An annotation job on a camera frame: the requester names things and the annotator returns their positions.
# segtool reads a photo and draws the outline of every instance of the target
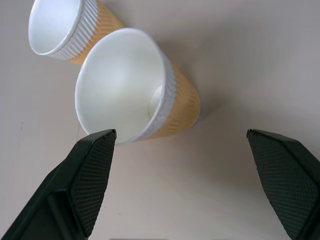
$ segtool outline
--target white ridged band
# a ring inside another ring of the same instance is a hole
[[[69,41],[57,52],[49,55],[59,60],[76,57],[85,48],[96,29],[98,5],[96,0],[84,0],[81,16]]]
[[[152,124],[143,131],[138,138],[134,141],[139,141],[142,139],[147,139],[155,134],[159,129],[162,128],[165,121],[167,120],[176,98],[176,79],[174,70],[170,64],[170,61],[166,55],[162,53],[162,59],[165,68],[165,84],[162,85],[161,97],[163,98],[162,105],[160,106],[159,112],[153,116],[151,119]]]

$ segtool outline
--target cup rim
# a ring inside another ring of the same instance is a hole
[[[31,8],[31,12],[30,12],[30,16],[29,16],[29,23],[28,23],[28,40],[29,40],[29,43],[31,42],[30,41],[30,36],[31,36],[30,32],[31,32],[32,18],[34,16],[35,12],[36,12],[37,4],[40,1],[41,0],[34,0],[32,8]],[[84,0],[79,0],[78,12],[77,12],[76,18],[74,19],[74,22],[73,22],[72,26],[69,29],[69,31],[67,32],[67,34],[65,35],[65,37],[62,39],[62,41],[55,48],[53,48],[53,49],[51,49],[50,51],[47,51],[47,52],[39,52],[31,44],[29,44],[31,49],[36,54],[41,55],[41,56],[49,56],[49,55],[57,53],[60,49],[62,49],[67,44],[67,42],[70,40],[70,38],[72,37],[72,35],[74,34],[74,32],[75,32],[75,30],[76,30],[76,28],[78,26],[78,23],[79,23],[79,20],[80,20],[80,17],[81,17],[81,13],[83,11],[83,1]]]
[[[161,64],[162,64],[163,71],[165,73],[167,72],[167,69],[166,69],[166,66],[165,66],[165,59],[164,59],[165,56],[164,56],[163,52],[161,51],[161,49],[159,48],[157,43],[152,39],[152,37],[150,37],[146,32],[144,32],[144,31],[142,31],[140,29],[137,29],[137,28],[127,27],[127,28],[122,28],[122,29],[116,30],[116,31],[111,32],[108,35],[104,36],[101,40],[98,41],[97,44],[94,45],[94,47],[90,50],[90,52],[86,56],[82,66],[81,66],[81,69],[80,69],[80,72],[79,72],[79,75],[78,75],[78,78],[77,78],[76,84],[75,84],[75,94],[74,94],[75,111],[76,111],[76,115],[78,117],[78,120],[79,120],[83,130],[87,134],[90,134],[90,133],[88,133],[88,131],[84,128],[84,126],[82,124],[82,119],[81,119],[79,111],[78,111],[78,100],[77,100],[78,84],[82,81],[83,74],[84,74],[84,72],[85,72],[85,70],[87,68],[87,62],[90,61],[91,55],[95,52],[95,50],[100,45],[105,44],[106,40],[111,39],[111,38],[113,38],[113,37],[115,37],[117,35],[122,35],[122,34],[127,34],[127,33],[141,35],[142,37],[144,37],[148,41],[150,41],[153,44],[154,49],[156,50],[156,52],[161,57]],[[167,81],[166,80],[167,80],[167,74],[164,74],[164,77],[163,77],[163,80],[162,80],[162,91],[161,91],[161,95],[160,95],[160,102],[159,102],[159,104],[158,104],[153,116],[151,117],[151,119],[147,123],[147,125],[140,131],[140,133],[137,136],[131,137],[128,140],[125,140],[123,142],[116,143],[116,145],[124,145],[124,144],[132,143],[134,141],[137,141],[137,140],[141,139],[142,136],[144,135],[144,133],[147,131],[147,129],[149,129],[154,124],[155,119],[156,119],[157,115],[159,114],[159,112],[161,111],[161,108],[163,107],[163,103],[164,103],[164,100],[165,100],[164,96],[165,96],[165,94],[167,92]]]

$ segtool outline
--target white paper cup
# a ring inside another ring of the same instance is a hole
[[[75,109],[87,134],[116,129],[116,144],[124,144],[187,130],[200,101],[151,37],[124,28],[89,52],[76,82]]]
[[[99,0],[35,0],[28,35],[36,54],[81,65],[101,38],[121,28]]]

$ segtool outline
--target paper cup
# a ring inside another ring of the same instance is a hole
[[[200,101],[150,36],[124,28],[88,54],[76,82],[75,109],[87,134],[116,129],[116,144],[124,144],[187,130]]]
[[[121,28],[99,0],[35,0],[28,35],[36,54],[81,65],[101,38]]]

